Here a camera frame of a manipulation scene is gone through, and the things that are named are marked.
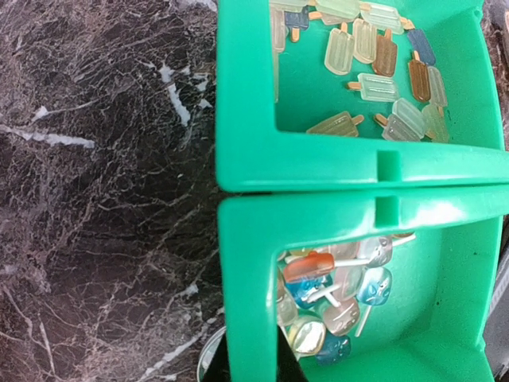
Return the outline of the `green bin mixed candies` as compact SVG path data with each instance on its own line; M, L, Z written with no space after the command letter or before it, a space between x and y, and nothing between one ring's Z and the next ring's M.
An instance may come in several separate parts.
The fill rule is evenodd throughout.
M219 208L227 345L235 381L277 370L275 269L287 248L414 232L388 267L392 291L345 361L301 367L311 381L489 381L483 331L505 186L293 193Z

